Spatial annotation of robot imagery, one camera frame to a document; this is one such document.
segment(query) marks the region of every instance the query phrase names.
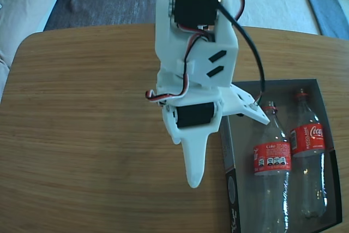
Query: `plastic bottle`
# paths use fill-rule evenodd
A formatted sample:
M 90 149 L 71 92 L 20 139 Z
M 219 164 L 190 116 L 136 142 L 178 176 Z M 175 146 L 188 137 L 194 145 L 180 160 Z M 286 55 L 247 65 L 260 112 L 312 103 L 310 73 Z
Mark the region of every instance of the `plastic bottle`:
M 293 171 L 302 178 L 299 203 L 306 218 L 320 217 L 326 211 L 324 184 L 324 139 L 322 126 L 307 104 L 308 94 L 297 92 L 297 128 L 291 131 Z
M 260 142 L 254 147 L 256 191 L 261 201 L 255 233 L 283 233 L 288 229 L 287 188 L 291 171 L 291 149 L 276 116 L 274 102 L 263 108 L 270 119 Z

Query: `red bottle label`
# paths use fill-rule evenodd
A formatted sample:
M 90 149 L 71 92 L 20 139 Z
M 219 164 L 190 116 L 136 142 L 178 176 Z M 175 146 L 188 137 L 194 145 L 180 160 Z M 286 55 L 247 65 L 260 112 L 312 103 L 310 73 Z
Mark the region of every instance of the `red bottle label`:
M 291 171 L 291 148 L 288 142 L 270 142 L 254 147 L 255 173 Z
M 307 150 L 324 150 L 321 124 L 307 124 L 291 131 L 292 154 Z

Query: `white 3d-printed robot arm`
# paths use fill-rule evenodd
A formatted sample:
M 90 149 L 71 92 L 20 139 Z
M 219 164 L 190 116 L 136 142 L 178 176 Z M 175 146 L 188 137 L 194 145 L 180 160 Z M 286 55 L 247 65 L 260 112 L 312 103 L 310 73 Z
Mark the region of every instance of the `white 3d-printed robot arm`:
M 214 8 L 205 10 L 204 5 L 200 6 L 201 13 L 193 15 L 194 8 L 182 16 L 190 1 L 196 3 L 196 0 L 157 0 L 155 51 L 161 61 L 157 94 L 180 94 L 186 87 L 183 74 L 186 68 L 189 81 L 186 92 L 160 103 L 173 142 L 182 143 L 188 183 L 196 188 L 204 173 L 208 136 L 219 130 L 222 116 L 242 113 L 264 124 L 269 119 L 250 94 L 231 84 L 238 42 L 229 20 Z M 232 12 L 232 0 L 219 1 Z M 208 34 L 206 41 L 197 40 L 185 60 L 193 32 L 185 32 L 178 25 L 192 24 L 190 19 L 204 21 L 194 26 L 206 27 Z

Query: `black box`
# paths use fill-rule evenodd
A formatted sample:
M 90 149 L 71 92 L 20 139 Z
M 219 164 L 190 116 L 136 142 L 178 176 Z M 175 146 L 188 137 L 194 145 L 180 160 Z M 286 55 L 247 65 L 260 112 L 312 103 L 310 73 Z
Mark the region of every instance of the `black box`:
M 258 81 L 234 83 L 239 88 L 250 94 L 259 94 Z M 324 154 L 324 176 L 327 192 L 327 209 L 325 214 L 318 219 L 303 219 L 298 216 L 297 205 L 299 187 L 297 178 L 290 175 L 288 188 L 289 228 L 293 232 L 321 232 L 342 222 L 342 204 L 340 193 L 339 173 L 325 105 L 320 88 L 315 79 L 306 80 L 272 80 L 267 81 L 267 93 L 263 101 L 272 100 L 278 107 L 278 119 L 289 136 L 296 125 L 297 104 L 294 99 L 296 90 L 304 88 L 309 94 L 310 108 L 320 119 L 323 126 L 326 150 Z M 252 180 L 253 172 L 253 147 L 261 136 L 264 125 L 248 117 L 229 116 L 221 122 L 220 132 L 226 170 L 228 189 L 229 212 L 231 217 L 231 232 L 250 232 L 248 225 L 255 222 L 252 209 L 258 208 L 257 194 L 254 194 Z

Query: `wood grain surface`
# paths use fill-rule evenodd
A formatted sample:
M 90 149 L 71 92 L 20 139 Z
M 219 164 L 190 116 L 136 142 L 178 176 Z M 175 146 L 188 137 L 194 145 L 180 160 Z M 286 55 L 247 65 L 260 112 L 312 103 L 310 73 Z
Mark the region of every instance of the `wood grain surface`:
M 349 228 L 349 42 L 248 28 L 268 79 L 317 78 Z M 234 80 L 258 80 L 239 36 Z M 160 109 L 145 100 L 154 25 L 38 33 L 19 47 L 0 106 L 0 232 L 230 232 L 218 134 L 198 189 Z

